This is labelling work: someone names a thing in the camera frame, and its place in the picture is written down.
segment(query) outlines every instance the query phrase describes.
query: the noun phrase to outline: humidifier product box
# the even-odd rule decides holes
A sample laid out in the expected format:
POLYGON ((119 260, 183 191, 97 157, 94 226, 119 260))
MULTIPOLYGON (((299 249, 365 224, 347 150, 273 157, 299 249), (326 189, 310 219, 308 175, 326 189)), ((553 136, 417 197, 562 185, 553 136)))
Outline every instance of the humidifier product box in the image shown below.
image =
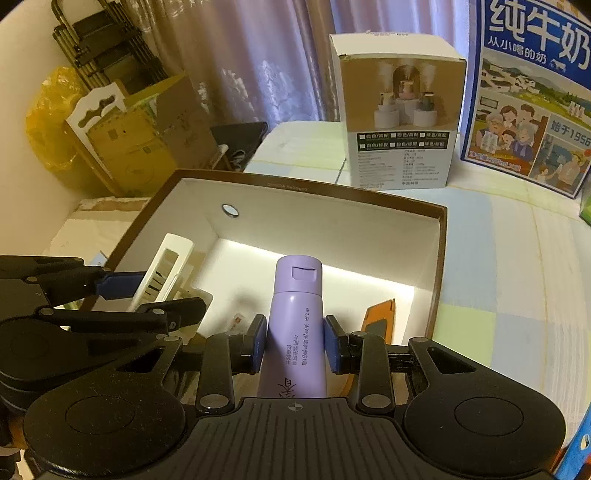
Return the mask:
POLYGON ((368 32, 330 39, 351 185, 444 187, 466 60, 435 35, 368 32))

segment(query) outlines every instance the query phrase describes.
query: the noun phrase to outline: table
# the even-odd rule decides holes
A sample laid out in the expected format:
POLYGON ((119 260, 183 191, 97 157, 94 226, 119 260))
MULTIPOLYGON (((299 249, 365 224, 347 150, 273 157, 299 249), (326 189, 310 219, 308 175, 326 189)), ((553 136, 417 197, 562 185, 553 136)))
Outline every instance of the table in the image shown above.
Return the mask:
MULTIPOLYGON (((574 435, 591 400, 591 228, 579 204, 459 160, 444 189, 388 191, 449 208, 433 339, 552 399, 574 435)), ((286 122, 248 173, 350 185, 342 126, 286 122)))

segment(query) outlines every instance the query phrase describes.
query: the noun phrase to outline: open cardboard box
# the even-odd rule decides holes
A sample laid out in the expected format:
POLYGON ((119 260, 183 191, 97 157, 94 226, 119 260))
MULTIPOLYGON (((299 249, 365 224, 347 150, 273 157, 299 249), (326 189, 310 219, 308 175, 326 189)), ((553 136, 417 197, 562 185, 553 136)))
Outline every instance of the open cardboard box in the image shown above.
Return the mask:
MULTIPOLYGON (((432 335, 446 228, 445 207, 417 200, 305 180, 177 170, 106 266, 146 270, 167 233, 192 240, 191 284, 213 295, 199 326, 207 337, 235 327, 237 315, 245 319, 240 331, 255 314, 268 317, 277 259, 311 255, 324 265, 325 315, 335 315, 345 331, 359 330, 369 306, 396 299, 393 343, 405 344, 432 335), (223 205, 239 216, 228 216, 223 205)), ((128 305, 99 299, 83 309, 128 305)))

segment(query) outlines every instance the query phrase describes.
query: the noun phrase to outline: white plastic holder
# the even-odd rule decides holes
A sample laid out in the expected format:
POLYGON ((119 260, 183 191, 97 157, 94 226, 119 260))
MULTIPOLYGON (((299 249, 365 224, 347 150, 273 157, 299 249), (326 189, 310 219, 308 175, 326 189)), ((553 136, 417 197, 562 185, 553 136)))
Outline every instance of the white plastic holder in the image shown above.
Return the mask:
POLYGON ((190 258, 194 243, 182 236, 167 233, 142 279, 128 311, 144 303, 200 297, 209 307, 213 296, 189 283, 194 265, 190 258))

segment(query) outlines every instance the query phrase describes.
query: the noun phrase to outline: small bottle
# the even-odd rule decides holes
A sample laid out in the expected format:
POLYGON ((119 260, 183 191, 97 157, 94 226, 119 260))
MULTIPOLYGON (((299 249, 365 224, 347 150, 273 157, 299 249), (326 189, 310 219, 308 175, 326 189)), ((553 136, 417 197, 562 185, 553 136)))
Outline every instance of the small bottle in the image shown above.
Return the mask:
POLYGON ((313 257, 277 261, 258 396, 326 396, 322 263, 313 257))

